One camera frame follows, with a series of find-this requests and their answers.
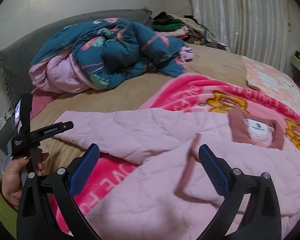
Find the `bracelet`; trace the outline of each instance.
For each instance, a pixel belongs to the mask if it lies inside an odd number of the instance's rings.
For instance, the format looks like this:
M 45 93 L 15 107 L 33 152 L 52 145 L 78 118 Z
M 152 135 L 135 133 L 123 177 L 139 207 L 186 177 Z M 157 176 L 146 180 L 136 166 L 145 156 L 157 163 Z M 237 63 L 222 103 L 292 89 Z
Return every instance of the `bracelet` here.
M 17 208 L 19 207 L 19 206 L 15 205 L 15 204 L 11 203 L 10 201 L 8 201 L 8 200 L 4 197 L 4 195 L 2 194 L 2 191 L 1 191 L 0 193 L 1 193 L 1 195 L 2 195 L 2 197 L 3 197 L 3 199 L 4 199 L 4 201 L 7 202 L 7 204 L 9 204 L 9 206 L 13 206 L 13 207 L 17 207 Z

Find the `silver bolt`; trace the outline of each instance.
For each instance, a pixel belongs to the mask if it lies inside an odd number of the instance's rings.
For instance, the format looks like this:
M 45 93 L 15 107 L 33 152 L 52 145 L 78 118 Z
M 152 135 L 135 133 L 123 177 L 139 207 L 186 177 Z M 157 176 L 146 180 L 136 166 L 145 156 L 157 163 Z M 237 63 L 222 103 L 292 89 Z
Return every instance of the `silver bolt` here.
M 269 179 L 269 178 L 270 178 L 270 174 L 267 173 L 267 172 L 262 173 L 262 176 L 263 176 L 265 179 Z
M 29 179 L 32 179 L 34 176 L 35 176 L 35 173 L 34 173 L 34 172 L 30 172 L 30 173 L 28 174 L 28 178 L 29 178 Z
M 241 171 L 237 168 L 233 169 L 232 171 L 235 175 L 240 175 L 241 174 Z
M 65 172 L 66 172 L 66 169 L 65 169 L 65 168 L 60 168 L 60 169 L 57 170 L 57 173 L 58 173 L 59 175 L 62 175 L 62 174 L 64 174 Z

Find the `phone screen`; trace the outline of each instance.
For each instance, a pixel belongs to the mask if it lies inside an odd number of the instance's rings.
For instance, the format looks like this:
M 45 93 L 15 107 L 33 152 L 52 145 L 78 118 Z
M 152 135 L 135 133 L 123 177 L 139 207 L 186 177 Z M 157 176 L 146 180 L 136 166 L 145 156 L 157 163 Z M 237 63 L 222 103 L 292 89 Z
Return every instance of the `phone screen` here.
M 20 105 L 21 100 L 16 104 L 14 108 L 14 114 L 13 114 L 13 129 L 15 133 L 18 133 L 18 127 L 20 124 Z

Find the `blue gripper pad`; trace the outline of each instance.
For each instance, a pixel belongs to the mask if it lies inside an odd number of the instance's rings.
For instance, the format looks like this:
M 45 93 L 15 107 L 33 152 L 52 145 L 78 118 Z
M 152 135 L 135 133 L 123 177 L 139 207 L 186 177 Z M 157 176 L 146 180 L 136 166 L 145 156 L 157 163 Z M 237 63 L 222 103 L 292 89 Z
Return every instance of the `blue gripper pad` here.
M 99 155 L 100 150 L 96 144 L 91 145 L 84 153 L 84 159 L 81 161 L 70 179 L 69 193 L 72 198 L 82 192 L 93 168 L 99 160 Z
M 229 179 L 218 165 L 217 157 L 206 144 L 199 148 L 199 160 L 218 195 L 226 197 L 230 191 Z

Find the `curtain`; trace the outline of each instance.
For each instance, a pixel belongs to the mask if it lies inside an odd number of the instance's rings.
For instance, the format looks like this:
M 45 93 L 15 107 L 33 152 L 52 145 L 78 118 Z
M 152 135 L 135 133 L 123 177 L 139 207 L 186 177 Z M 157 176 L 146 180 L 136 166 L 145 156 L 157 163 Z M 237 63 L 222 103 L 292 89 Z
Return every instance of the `curtain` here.
M 288 50 L 288 0 L 192 0 L 207 39 L 233 53 L 284 70 Z

